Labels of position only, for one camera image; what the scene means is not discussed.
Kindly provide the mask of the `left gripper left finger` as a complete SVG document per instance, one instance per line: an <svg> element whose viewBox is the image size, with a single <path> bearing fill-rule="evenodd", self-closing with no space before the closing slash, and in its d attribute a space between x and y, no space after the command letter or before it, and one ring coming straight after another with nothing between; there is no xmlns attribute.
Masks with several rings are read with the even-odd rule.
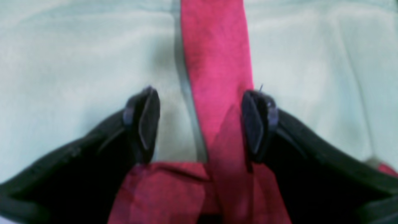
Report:
<svg viewBox="0 0 398 224"><path fill-rule="evenodd" d="M160 99L149 86L86 136L1 184L1 216L20 224L106 224L127 173L155 152Z"/></svg>

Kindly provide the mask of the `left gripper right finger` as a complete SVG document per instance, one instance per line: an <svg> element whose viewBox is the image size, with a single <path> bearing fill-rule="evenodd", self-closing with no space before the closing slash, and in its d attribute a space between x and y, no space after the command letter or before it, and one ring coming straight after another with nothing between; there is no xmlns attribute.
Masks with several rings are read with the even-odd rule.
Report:
<svg viewBox="0 0 398 224"><path fill-rule="evenodd" d="M398 180L345 154L272 97L247 90L243 126L252 162L271 169L293 224L396 224Z"/></svg>

